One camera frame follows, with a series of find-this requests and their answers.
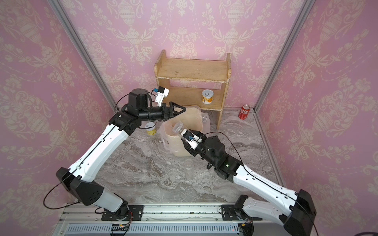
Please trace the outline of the clear jar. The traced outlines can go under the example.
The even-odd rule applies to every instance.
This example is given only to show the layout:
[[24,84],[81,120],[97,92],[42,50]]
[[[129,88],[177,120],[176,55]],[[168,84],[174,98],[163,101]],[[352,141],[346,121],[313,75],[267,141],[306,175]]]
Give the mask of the clear jar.
[[172,132],[176,135],[178,135],[180,138],[183,138],[185,133],[188,131],[189,129],[181,122],[177,122],[173,128],[172,128]]

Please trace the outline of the clear jar lid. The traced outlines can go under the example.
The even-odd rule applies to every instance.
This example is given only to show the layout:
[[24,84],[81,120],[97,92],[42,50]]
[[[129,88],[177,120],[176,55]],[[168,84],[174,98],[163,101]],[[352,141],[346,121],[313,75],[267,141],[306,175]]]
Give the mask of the clear jar lid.
[[192,170],[194,167],[194,161],[192,159],[186,159],[184,161],[184,168],[186,170]]

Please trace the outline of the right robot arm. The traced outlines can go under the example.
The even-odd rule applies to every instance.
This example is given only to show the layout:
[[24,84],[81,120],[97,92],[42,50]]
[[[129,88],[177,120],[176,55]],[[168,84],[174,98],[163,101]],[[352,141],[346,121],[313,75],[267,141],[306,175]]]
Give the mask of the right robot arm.
[[240,218],[269,220],[283,226],[292,236],[309,236],[316,229],[317,211],[309,192],[285,188],[257,174],[242,160],[228,154],[218,136],[207,137],[187,129],[179,132],[179,136],[185,149],[192,156],[200,155],[221,179],[247,188],[264,199],[257,201],[240,196],[235,203]]

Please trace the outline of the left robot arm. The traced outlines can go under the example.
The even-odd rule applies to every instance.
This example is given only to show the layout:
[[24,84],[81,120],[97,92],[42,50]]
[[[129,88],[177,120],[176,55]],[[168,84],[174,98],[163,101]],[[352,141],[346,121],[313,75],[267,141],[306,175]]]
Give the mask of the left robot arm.
[[103,133],[92,146],[69,168],[60,168],[59,183],[80,203],[103,208],[116,220],[131,219],[128,202],[95,182],[95,177],[115,149],[129,138],[145,121],[166,122],[186,111],[174,102],[163,103],[169,89],[159,87],[155,95],[136,88],[126,95],[128,103],[117,109]]

